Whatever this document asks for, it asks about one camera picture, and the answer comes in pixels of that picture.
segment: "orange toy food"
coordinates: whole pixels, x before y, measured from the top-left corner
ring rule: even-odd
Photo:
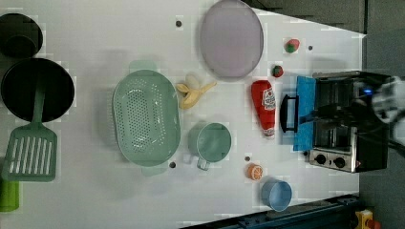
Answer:
[[[263,169],[260,165],[252,164],[247,169],[247,176],[253,180],[259,180],[262,178]]]

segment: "banana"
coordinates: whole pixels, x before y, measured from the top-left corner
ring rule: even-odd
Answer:
[[[217,82],[212,82],[200,87],[200,83],[197,80],[196,75],[189,73],[185,77],[185,84],[177,84],[176,88],[179,92],[184,93],[184,98],[181,100],[180,108],[186,110],[192,108],[200,100],[201,96],[205,94],[209,89],[217,85]]]

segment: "purple plate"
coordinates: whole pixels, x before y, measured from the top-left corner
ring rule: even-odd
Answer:
[[[260,61],[263,43],[259,18],[250,6],[239,0],[216,3],[202,21],[202,56],[218,76],[248,75]]]

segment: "toaster knob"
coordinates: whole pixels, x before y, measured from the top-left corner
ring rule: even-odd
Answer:
[[[327,162],[327,158],[323,155],[318,155],[315,160],[318,164],[325,164]]]
[[[336,160],[333,161],[333,163],[339,169],[345,167],[345,165],[346,165],[345,159],[343,159],[342,157],[338,157]]]

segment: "black pan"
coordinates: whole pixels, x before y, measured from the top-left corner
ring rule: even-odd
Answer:
[[[26,121],[32,120],[37,75],[41,73],[46,84],[42,122],[55,120],[72,106],[75,86],[69,74],[51,60],[30,58],[22,60],[6,72],[1,95],[6,107]]]

